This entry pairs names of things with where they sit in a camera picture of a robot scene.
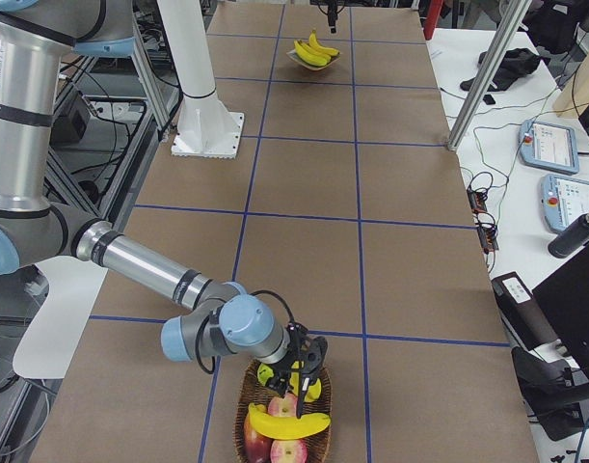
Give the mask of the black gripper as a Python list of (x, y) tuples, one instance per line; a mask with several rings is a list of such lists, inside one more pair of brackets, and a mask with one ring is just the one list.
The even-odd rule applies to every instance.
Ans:
[(338, 0), (317, 0), (317, 6), (323, 14), (327, 15), (330, 33), (335, 34), (337, 15), (345, 8), (345, 2)]
[(292, 375), (299, 370), (298, 360), (295, 360), (294, 358), (285, 358), (275, 364), (267, 365), (267, 367), (272, 373), (266, 380), (266, 387), (277, 394), (285, 394), (286, 392), (295, 393), (294, 384), (298, 384), (296, 417), (301, 418), (304, 412), (304, 403), (308, 392), (309, 378), (306, 375), (300, 375), (299, 381), (292, 380)]

